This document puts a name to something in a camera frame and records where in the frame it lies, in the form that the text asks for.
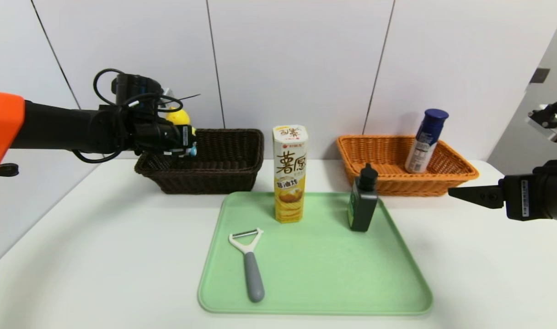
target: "black cable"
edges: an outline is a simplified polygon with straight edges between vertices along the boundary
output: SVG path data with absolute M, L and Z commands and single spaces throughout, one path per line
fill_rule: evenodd
M 116 152 L 114 152 L 113 154 L 110 154 L 109 156 L 105 157 L 105 158 L 101 158 L 101 159 L 88 159 L 85 156 L 83 156 L 83 154 L 81 154 L 81 152 L 79 150 L 72 150 L 73 154 L 75 154 L 75 156 L 82 160 L 83 162 L 86 163 L 102 163 L 102 162 L 106 162 L 106 161 L 110 161 L 112 159 L 114 159 L 116 156 L 119 156 L 121 154 L 121 150 L 117 150 Z
M 111 106 L 115 106 L 116 104 L 114 102 L 107 100 L 104 96 L 102 96 L 99 93 L 99 90 L 97 90 L 97 81 L 99 80 L 99 77 L 101 77 L 104 73 L 107 72 L 116 72 L 118 74 L 124 74 L 124 72 L 120 71 L 119 69 L 103 69 L 99 71 L 94 78 L 94 92 L 96 93 L 97 97 L 99 97 L 100 100 L 103 100 L 104 102 L 110 104 Z
M 163 98 L 165 100 L 169 100 L 168 103 L 175 102 L 175 103 L 179 104 L 178 108 L 174 108 L 172 110 L 157 109 L 157 112 L 163 112 L 163 113 L 177 112 L 178 110 L 181 110 L 183 108 L 183 102 L 181 102 L 181 100 L 179 100 L 177 98 L 174 98 L 174 97 L 171 97 L 171 96 L 155 94 L 153 92 L 147 92 L 146 94 L 140 94 L 140 95 L 132 96 L 132 97 L 128 98 L 127 100 L 125 100 L 124 103 L 122 104 L 122 106 L 129 106 L 130 103 L 140 101 L 143 98 L 152 98 L 153 100 L 159 100 L 159 99 Z
M 186 100 L 187 98 L 197 97 L 197 96 L 199 96 L 199 95 L 201 95 L 201 94 L 197 94 L 197 95 L 193 95 L 193 96 L 187 96 L 187 97 L 183 97 L 183 98 L 178 98 L 178 100 L 182 101 L 182 100 Z M 159 103 L 159 105 L 160 105 L 160 106 L 163 106 L 163 105 L 165 105 L 165 104 L 169 104 L 169 103 L 172 103 L 172 102 L 174 102 L 174 101 L 168 101 L 168 102 L 164 102 L 164 103 Z

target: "blue cap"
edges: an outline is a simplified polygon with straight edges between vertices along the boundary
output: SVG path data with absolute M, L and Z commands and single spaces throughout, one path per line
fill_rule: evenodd
M 437 108 L 429 108 L 429 110 L 425 111 L 423 125 L 443 127 L 443 122 L 445 122 L 445 119 L 449 117 L 450 115 L 443 110 L 439 110 Z

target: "dark brown wicker basket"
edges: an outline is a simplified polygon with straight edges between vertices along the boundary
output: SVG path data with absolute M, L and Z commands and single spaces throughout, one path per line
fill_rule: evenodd
M 258 129 L 199 129 L 197 156 L 142 154 L 134 170 L 168 194 L 250 191 L 262 166 L 264 135 Z

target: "wicker basket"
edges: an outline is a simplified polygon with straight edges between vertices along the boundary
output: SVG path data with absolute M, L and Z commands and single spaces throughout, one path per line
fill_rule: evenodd
M 262 166 L 264 135 L 258 129 L 199 129 L 197 156 L 143 154 L 134 170 L 168 194 L 250 191 Z
M 427 171 L 404 170 L 414 136 L 350 135 L 337 139 L 350 184 L 366 163 L 378 171 L 378 193 L 385 196 L 441 196 L 447 189 L 478 177 L 477 170 L 441 140 Z

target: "vegetable peeler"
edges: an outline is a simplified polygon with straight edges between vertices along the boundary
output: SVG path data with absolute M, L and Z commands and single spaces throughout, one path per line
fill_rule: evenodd
M 254 248 L 260 240 L 260 236 L 264 233 L 259 228 L 253 231 L 247 231 L 237 234 L 230 234 L 229 241 L 238 250 L 244 254 L 244 273 L 246 275 L 246 286 L 248 289 L 248 298 L 252 302 L 259 302 L 264 298 L 264 286 L 262 285 L 262 277 L 260 276 L 260 271 L 258 270 L 258 263 L 256 263 L 256 257 L 254 256 Z M 237 242 L 236 238 L 247 237 L 249 235 L 256 234 L 254 240 L 249 245 L 243 245 Z

